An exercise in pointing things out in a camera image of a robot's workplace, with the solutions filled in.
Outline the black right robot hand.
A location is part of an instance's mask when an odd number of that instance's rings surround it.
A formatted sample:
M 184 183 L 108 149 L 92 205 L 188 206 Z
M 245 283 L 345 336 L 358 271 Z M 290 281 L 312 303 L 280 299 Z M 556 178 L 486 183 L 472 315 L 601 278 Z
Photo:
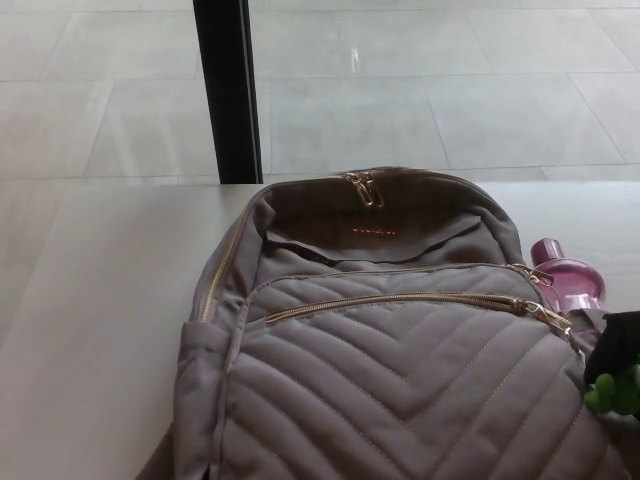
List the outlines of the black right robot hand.
M 610 313 L 586 364 L 587 407 L 639 419 L 639 312 Z

